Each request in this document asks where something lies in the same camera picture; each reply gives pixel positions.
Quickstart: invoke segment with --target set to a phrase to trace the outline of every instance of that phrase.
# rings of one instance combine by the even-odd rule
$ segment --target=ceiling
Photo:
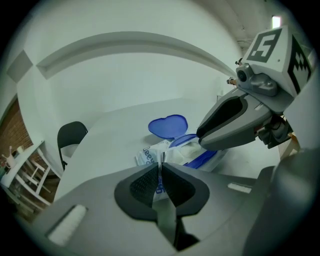
[[[272,16],[281,16],[308,56],[312,46],[291,13],[277,0],[194,0],[219,18],[245,54],[258,32],[272,28]]]

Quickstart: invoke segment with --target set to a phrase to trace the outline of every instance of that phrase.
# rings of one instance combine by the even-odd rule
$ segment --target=brick wall
[[[7,157],[10,146],[12,146],[12,151],[15,151],[19,146],[24,146],[26,149],[32,145],[33,143],[21,116],[19,102],[16,99],[0,124],[0,156],[4,154]],[[32,154],[30,158],[47,168],[38,153]]]

